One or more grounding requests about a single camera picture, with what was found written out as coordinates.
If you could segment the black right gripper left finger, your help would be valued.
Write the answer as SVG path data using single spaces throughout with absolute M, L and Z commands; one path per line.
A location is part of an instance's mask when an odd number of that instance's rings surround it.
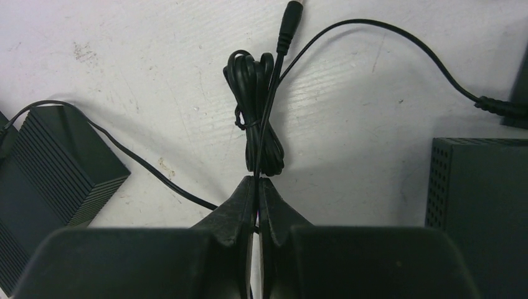
M 15 298 L 251 298 L 255 179 L 190 228 L 62 229 Z

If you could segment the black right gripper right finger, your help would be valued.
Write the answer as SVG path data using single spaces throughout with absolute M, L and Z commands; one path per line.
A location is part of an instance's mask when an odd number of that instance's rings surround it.
M 455 244 L 423 227 L 320 226 L 258 185 L 263 298 L 477 298 Z

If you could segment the black network switch box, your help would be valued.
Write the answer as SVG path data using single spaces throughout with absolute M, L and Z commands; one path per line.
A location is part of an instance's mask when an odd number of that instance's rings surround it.
M 526 298 L 527 140 L 435 138 L 425 225 L 456 244 L 484 298 Z

